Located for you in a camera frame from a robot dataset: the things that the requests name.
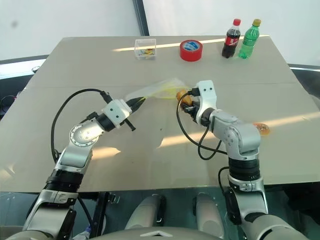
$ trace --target cola bottle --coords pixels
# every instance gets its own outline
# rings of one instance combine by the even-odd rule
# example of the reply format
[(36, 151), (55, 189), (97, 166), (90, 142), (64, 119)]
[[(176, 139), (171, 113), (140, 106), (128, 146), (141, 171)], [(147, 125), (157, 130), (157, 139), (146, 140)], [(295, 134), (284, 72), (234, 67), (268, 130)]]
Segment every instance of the cola bottle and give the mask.
[(235, 54), (236, 47), (240, 38), (240, 22), (240, 19), (235, 18), (233, 20), (233, 26), (226, 32), (224, 47), (222, 49), (222, 56), (227, 59)]

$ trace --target table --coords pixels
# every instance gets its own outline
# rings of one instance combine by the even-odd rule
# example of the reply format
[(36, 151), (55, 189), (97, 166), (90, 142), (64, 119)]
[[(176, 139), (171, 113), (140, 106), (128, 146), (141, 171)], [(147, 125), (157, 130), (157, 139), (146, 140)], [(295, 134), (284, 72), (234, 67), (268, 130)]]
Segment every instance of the table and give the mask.
[[(0, 121), (1, 191), (39, 192), (44, 187), (54, 167), (51, 123), (73, 92), (98, 88), (123, 98), (171, 78), (190, 87), (212, 80), (218, 108), (243, 121), (270, 126), (271, 134), (260, 146), (265, 184), (320, 180), (320, 113), (269, 36), (258, 40), (249, 59), (223, 58), (223, 36), (157, 36), (156, 59), (137, 60), (132, 49), (136, 38), (69, 37), (57, 45)], [(197, 62), (179, 57), (178, 45), (187, 39), (204, 41)], [(136, 131), (124, 125), (101, 136), (79, 191), (217, 186), (217, 173), (228, 165), (228, 158), (198, 157), (197, 147), (177, 124), (176, 105), (175, 99), (149, 98), (129, 117)], [(96, 93), (74, 98), (56, 125), (55, 147), (61, 151), (72, 126), (104, 106)], [(184, 113), (181, 119), (187, 132), (200, 139), (205, 129)], [(205, 140), (207, 146), (217, 143), (214, 137)]]

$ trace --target black cable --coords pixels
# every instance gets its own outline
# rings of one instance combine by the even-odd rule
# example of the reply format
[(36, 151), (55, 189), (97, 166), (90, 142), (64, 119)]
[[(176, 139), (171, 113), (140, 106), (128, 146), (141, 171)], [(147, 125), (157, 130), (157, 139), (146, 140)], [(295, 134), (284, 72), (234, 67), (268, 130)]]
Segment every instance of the black cable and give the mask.
[(226, 169), (229, 169), (229, 167), (228, 166), (224, 166), (224, 167), (220, 168), (220, 170), (218, 172), (218, 182), (219, 182), (219, 186), (220, 186), (222, 195), (225, 195), (225, 191), (224, 191), (224, 188), (222, 187), (222, 184), (221, 184), (221, 172), (223, 170), (226, 170)]
[(7, 98), (13, 98), (13, 100), (16, 99), (16, 96), (14, 95), (8, 95), (8, 96), (4, 96), (3, 98), (1, 98), (0, 100), (0, 111), (2, 110), (4, 113), (6, 113), (7, 111), (3, 108), (3, 101)]
[(95, 89), (95, 88), (86, 88), (86, 89), (82, 89), (79, 91), (76, 91), (75, 93), (73, 93), (72, 95), (70, 95), (65, 101), (64, 103), (61, 105), (61, 107), (59, 108), (58, 112), (56, 113), (52, 125), (51, 125), (51, 134), (50, 134), (50, 145), (51, 145), (51, 154), (53, 157), (54, 162), (56, 163), (59, 155), (57, 155), (57, 152), (55, 150), (55, 127), (56, 127), (56, 123), (58, 120), (59, 115), (61, 114), (62, 110), (64, 109), (64, 107), (67, 105), (67, 103), (76, 95), (84, 93), (84, 92), (98, 92), (98, 93), (103, 93), (103, 91), (99, 90), (99, 89)]
[[(199, 141), (199, 144), (200, 144), (200, 145), (202, 144), (203, 140), (205, 139), (205, 137), (206, 137), (206, 135), (207, 135), (207, 133), (208, 133), (208, 131), (209, 131), (209, 128), (210, 128), (210, 127), (208, 126), (208, 127), (206, 128), (204, 134), (202, 135), (202, 137), (201, 137), (201, 139), (200, 139), (200, 141)], [(216, 150), (218, 150), (218, 149), (220, 148), (221, 143), (222, 143), (222, 141), (220, 140), (219, 143), (218, 143), (218, 145), (216, 146)], [(200, 148), (200, 146), (198, 146), (198, 155), (199, 155), (199, 157), (200, 157), (202, 160), (210, 160), (210, 159), (212, 159), (212, 158), (216, 155), (216, 153), (217, 153), (216, 150), (213, 151), (213, 153), (212, 153), (210, 156), (204, 157), (204, 156), (202, 156), (202, 154), (201, 154), (201, 148)]]
[(81, 199), (81, 197), (80, 197), (79, 195), (78, 195), (78, 201), (79, 201), (81, 207), (83, 208), (83, 211), (84, 211), (84, 213), (85, 213), (85, 215), (86, 215), (86, 218), (88, 219), (88, 221), (89, 221), (89, 223), (90, 223), (90, 226), (91, 226), (91, 228), (92, 228), (93, 225), (94, 225), (94, 222), (92, 221), (92, 218), (91, 218), (91, 216), (90, 216), (90, 213), (89, 213), (89, 211), (88, 211), (88, 209), (87, 209), (84, 201)]
[(203, 145), (199, 144), (198, 142), (196, 142), (195, 140), (193, 140), (193, 139), (187, 134), (187, 132), (185, 131), (185, 129), (184, 129), (182, 123), (181, 123), (181, 120), (180, 120), (179, 109), (180, 109), (180, 105), (181, 105), (182, 100), (183, 100), (187, 95), (189, 95), (188, 92), (186, 92), (184, 95), (182, 95), (182, 97), (180, 98), (180, 100), (179, 100), (179, 102), (178, 102), (178, 104), (177, 104), (177, 106), (176, 106), (176, 111), (175, 111), (176, 119), (177, 119), (178, 124), (179, 124), (179, 126), (180, 126), (180, 128), (181, 128), (181, 131), (183, 132), (183, 134), (185, 135), (185, 137), (186, 137), (190, 142), (192, 142), (194, 145), (196, 145), (196, 146), (198, 146), (198, 147), (200, 147), (200, 148), (206, 149), (206, 150), (210, 150), (210, 151), (213, 151), (213, 152), (217, 152), (217, 153), (221, 153), (221, 154), (225, 154), (225, 155), (226, 155), (227, 153), (226, 153), (225, 151), (221, 151), (221, 150), (219, 150), (219, 149), (213, 149), (213, 148), (210, 148), (210, 147), (203, 146)]

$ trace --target red bottle cap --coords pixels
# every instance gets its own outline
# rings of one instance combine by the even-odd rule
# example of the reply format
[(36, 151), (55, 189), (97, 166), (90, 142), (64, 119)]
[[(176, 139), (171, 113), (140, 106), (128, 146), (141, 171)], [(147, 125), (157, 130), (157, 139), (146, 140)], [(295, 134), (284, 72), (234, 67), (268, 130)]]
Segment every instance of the red bottle cap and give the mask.
[(241, 20), (240, 20), (239, 18), (235, 18), (235, 19), (233, 20), (233, 25), (235, 25), (235, 26), (239, 26), (240, 23), (241, 23)]

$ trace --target clear plastic box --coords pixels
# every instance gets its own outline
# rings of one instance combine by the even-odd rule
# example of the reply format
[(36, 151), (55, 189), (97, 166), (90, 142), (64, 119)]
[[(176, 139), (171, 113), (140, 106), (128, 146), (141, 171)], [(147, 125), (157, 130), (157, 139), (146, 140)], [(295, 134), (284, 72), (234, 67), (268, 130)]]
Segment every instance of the clear plastic box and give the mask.
[(136, 39), (134, 54), (139, 60), (152, 60), (156, 58), (156, 39)]

